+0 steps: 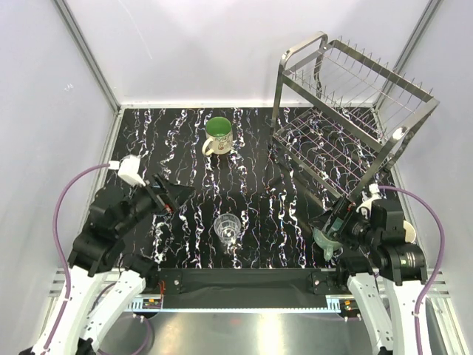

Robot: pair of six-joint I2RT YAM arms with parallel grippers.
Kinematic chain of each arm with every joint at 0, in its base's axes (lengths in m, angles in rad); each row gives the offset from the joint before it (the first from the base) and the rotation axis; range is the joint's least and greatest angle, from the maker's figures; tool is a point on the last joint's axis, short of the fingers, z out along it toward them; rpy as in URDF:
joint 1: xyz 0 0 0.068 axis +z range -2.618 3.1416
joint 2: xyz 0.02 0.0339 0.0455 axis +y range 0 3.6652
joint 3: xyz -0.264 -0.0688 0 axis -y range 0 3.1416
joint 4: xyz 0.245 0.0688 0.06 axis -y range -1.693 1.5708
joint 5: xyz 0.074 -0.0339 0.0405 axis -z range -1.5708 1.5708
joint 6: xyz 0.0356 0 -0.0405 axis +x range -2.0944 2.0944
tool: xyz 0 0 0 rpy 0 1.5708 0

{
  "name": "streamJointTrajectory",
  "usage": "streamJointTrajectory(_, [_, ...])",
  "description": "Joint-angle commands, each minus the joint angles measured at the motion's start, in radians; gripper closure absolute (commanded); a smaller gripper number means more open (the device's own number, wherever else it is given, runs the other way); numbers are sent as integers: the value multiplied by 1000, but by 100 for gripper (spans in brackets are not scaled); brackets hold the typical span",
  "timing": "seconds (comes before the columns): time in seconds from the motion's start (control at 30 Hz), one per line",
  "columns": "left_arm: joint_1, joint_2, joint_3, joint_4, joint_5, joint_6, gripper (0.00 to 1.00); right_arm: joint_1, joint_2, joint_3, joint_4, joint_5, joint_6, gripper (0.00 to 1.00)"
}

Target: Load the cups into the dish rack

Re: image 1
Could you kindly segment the clear faceted glass tumbler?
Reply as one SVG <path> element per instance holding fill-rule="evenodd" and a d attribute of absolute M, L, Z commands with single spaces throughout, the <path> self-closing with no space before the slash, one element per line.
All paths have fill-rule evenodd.
<path fill-rule="evenodd" d="M 241 232 L 241 222 L 234 214 L 221 214 L 214 221 L 214 231 L 220 241 L 226 245 L 234 244 Z"/>

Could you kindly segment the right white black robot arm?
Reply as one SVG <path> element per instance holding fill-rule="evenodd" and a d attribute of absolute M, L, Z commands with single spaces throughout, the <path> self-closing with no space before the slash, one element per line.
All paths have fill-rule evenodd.
<path fill-rule="evenodd" d="M 374 354 L 416 354 L 429 345 L 418 295 L 426 285 L 421 248 L 406 241 L 404 212 L 395 200 L 357 207 L 345 197 L 312 222 L 313 239 L 330 259 L 343 249 L 336 269 L 311 275 L 314 294 L 351 294 Z"/>

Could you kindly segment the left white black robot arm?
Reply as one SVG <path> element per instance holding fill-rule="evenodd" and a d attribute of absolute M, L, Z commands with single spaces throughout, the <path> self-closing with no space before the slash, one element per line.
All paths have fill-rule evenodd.
<path fill-rule="evenodd" d="M 111 327 L 140 293 L 164 289 L 157 263 L 135 255 L 106 296 L 98 293 L 125 249 L 124 237 L 152 214 L 173 215 L 194 194 L 191 186 L 148 177 L 132 196 L 99 189 L 64 268 L 65 284 L 47 325 L 23 354 L 96 354 Z"/>

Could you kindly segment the white floral mug green inside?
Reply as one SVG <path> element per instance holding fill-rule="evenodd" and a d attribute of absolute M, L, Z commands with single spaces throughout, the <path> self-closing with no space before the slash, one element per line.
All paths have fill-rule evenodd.
<path fill-rule="evenodd" d="M 224 155 L 232 150 L 233 130 L 227 118 L 211 118 L 205 125 L 205 136 L 206 140 L 202 147 L 205 156 Z"/>

